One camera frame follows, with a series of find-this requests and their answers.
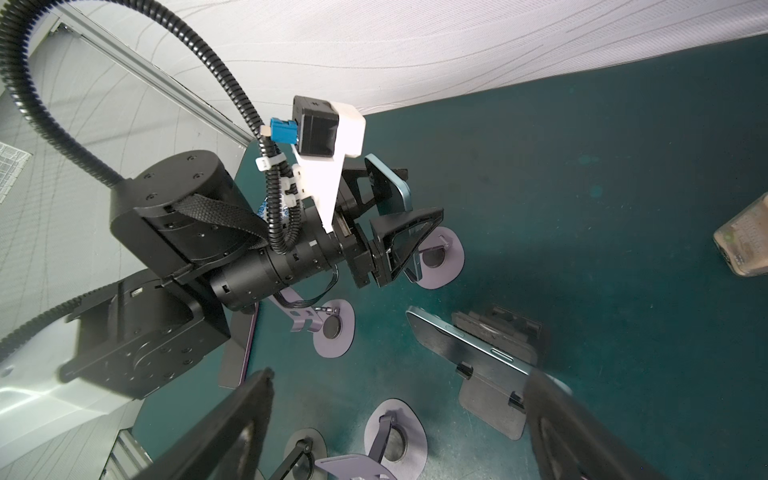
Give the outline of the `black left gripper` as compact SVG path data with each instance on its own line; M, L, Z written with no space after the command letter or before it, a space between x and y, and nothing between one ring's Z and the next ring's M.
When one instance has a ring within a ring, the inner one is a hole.
M370 220L370 241L357 219L373 207L377 209L365 166L346 166L342 170L330 232L323 227L317 208L304 203L299 280L345 262L358 288L371 281L377 287L388 285L405 270L419 245L444 218L443 208L378 216Z

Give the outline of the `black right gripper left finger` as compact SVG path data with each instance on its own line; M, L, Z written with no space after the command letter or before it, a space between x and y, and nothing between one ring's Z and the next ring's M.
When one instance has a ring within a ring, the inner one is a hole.
M139 479L254 479L268 431L274 371L255 372Z

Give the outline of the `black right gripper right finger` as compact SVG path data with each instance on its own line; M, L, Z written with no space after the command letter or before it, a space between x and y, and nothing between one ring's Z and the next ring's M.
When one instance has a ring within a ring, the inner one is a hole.
M532 450L542 479L663 479L546 373L524 388Z

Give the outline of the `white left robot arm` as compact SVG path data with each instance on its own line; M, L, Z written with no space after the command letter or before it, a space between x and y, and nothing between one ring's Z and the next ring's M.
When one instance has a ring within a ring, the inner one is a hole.
M1 462L143 399L230 337L228 313L346 264L358 286L391 283L442 222L414 209L407 174L374 156L259 166L283 242L221 160L174 155L111 192L112 235L143 264L124 279L38 314L1 341Z

